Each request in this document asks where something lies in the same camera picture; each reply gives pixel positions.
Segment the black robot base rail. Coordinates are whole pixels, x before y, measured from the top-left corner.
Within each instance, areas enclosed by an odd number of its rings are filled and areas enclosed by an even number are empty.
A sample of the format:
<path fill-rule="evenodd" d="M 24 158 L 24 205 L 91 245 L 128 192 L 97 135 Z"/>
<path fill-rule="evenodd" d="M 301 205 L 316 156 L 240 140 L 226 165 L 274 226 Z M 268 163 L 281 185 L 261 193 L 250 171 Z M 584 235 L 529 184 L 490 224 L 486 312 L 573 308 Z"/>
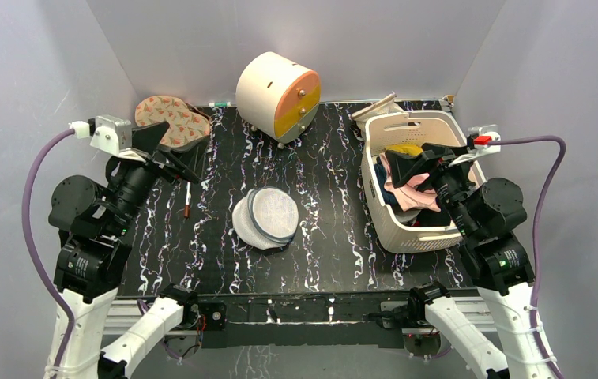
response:
<path fill-rule="evenodd" d="M 373 345 L 433 355 L 438 332 L 408 319 L 407 291 L 195 295 L 188 324 L 168 335 L 178 347 L 203 336 L 206 349 L 253 345 Z"/>

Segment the pink bra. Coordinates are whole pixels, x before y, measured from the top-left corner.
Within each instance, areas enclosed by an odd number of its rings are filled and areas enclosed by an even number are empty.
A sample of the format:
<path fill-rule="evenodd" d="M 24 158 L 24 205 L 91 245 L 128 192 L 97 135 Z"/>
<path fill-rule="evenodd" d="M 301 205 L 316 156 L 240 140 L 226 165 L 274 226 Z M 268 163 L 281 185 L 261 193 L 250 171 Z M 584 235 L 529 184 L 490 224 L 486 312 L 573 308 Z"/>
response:
<path fill-rule="evenodd" d="M 381 154 L 379 158 L 381 159 L 382 164 L 384 165 L 388 174 L 388 178 L 386 179 L 385 183 L 385 189 L 395 195 L 402 211 L 408 211 L 410 209 L 430 209 L 435 212 L 440 212 L 440 208 L 436 201 L 435 191 L 432 189 L 425 191 L 417 190 L 417 187 L 429 177 L 429 174 L 417 175 L 405 186 L 394 188 L 392 185 L 389 163 L 384 154 Z"/>

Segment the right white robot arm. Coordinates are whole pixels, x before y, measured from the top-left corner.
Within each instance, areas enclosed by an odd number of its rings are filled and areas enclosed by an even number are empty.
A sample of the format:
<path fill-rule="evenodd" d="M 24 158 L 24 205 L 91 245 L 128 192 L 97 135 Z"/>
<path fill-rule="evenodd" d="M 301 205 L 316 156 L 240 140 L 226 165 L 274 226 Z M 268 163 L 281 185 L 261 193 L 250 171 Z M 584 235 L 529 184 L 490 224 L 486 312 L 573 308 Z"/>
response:
<path fill-rule="evenodd" d="M 408 301 L 392 310 L 366 315 L 384 325 L 418 325 L 440 332 L 480 378 L 559 378 L 537 308 L 539 258 L 527 253 L 514 229 L 527 214 L 518 185 L 492 178 L 479 187 L 467 179 L 472 163 L 501 150 L 491 135 L 473 138 L 463 147 L 425 144 L 419 155 L 386 154 L 393 185 L 419 174 L 432 188 L 461 234 L 458 252 L 480 297 L 490 311 L 502 346 L 495 348 L 457 308 L 438 282 L 410 290 Z"/>

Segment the white mesh bra laundry bag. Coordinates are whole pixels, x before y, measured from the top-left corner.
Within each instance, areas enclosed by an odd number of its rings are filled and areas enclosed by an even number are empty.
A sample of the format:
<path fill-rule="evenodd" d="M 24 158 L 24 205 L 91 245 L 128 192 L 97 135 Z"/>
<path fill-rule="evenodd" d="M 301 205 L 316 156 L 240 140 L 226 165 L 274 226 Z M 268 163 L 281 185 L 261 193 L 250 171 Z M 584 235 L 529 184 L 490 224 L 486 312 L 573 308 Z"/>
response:
<path fill-rule="evenodd" d="M 296 202 L 274 187 L 252 189 L 233 208 L 232 225 L 238 237 L 259 250 L 286 246 L 299 225 Z"/>

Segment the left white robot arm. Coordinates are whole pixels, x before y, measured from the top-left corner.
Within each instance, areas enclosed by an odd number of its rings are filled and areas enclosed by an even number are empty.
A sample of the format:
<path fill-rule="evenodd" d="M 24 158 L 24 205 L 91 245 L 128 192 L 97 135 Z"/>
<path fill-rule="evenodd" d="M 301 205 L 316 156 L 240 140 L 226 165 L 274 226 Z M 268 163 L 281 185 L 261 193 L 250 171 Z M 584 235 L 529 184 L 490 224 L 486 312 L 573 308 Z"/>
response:
<path fill-rule="evenodd" d="M 201 320 L 196 294 L 170 284 L 116 341 L 102 343 L 132 250 L 125 237 L 153 186 L 201 179 L 209 136 L 170 147 L 162 142 L 168 128 L 167 122 L 135 128 L 104 116 L 70 125 L 69 134 L 89 138 L 109 160 L 104 184 L 72 175 L 51 195 L 48 221 L 61 249 L 47 282 L 58 307 L 47 378 L 128 378 L 172 329 Z"/>

